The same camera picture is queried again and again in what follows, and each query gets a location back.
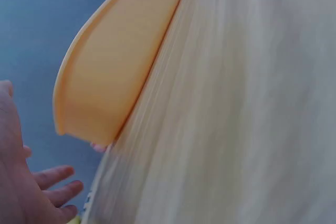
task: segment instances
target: hand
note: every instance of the hand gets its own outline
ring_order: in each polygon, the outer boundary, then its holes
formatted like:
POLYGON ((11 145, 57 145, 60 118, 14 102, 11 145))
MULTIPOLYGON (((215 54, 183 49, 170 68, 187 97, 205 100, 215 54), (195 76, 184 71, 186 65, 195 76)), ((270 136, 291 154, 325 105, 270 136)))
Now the hand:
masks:
POLYGON ((75 217, 75 206, 65 206, 83 189, 80 181, 56 190, 52 185, 74 173, 59 166, 32 174, 26 163, 31 154, 23 146, 21 127, 9 81, 0 81, 0 223, 66 224, 75 217))

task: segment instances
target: yellow container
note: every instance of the yellow container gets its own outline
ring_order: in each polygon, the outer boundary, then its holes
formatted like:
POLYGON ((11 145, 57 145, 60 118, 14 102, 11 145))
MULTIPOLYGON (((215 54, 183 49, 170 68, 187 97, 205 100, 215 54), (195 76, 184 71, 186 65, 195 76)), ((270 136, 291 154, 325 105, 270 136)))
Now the yellow container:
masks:
POLYGON ((101 145, 121 131, 179 0, 106 0, 81 28, 54 88, 60 135, 101 145))

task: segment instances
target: finger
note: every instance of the finger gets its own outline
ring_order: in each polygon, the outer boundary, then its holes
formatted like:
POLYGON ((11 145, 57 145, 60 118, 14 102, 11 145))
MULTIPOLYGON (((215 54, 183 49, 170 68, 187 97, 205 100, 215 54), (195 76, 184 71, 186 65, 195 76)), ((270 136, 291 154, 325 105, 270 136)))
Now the finger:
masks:
POLYGON ((45 195, 55 207, 61 207, 83 190, 83 183, 75 180, 62 188, 45 191, 45 195))
POLYGON ((32 154, 31 153, 32 150, 27 145, 23 146, 23 151, 24 151, 25 158, 29 158, 32 154))
POLYGON ((77 208, 74 205, 65 206, 57 209, 59 214, 60 224, 66 224, 71 221, 78 212, 77 208))
POLYGON ((0 90, 6 91, 11 97, 13 97, 13 84, 10 81, 0 81, 0 90))
POLYGON ((46 190, 54 184, 70 177, 75 173, 74 168, 62 165, 52 169, 34 173, 34 178, 41 190, 46 190))

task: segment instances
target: blue surface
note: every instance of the blue surface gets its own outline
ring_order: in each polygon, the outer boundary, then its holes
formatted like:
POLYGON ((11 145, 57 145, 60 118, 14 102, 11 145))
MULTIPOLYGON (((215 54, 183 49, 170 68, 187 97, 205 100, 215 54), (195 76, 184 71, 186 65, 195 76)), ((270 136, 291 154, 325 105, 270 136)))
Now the blue surface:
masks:
POLYGON ((33 150, 32 171, 74 166, 71 179, 84 192, 71 203, 82 208, 101 154, 89 144, 57 136, 52 92, 61 61, 80 27, 104 0, 0 0, 0 79, 14 84, 24 143, 33 150))

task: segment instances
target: yellow plastic lid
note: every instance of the yellow plastic lid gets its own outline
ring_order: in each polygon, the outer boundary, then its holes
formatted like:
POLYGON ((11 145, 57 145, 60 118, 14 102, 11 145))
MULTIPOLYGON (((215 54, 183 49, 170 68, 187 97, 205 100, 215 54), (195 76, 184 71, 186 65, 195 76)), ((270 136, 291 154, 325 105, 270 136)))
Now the yellow plastic lid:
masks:
POLYGON ((81 28, 54 88, 57 133, 101 145, 119 134, 179 0, 106 0, 81 28))

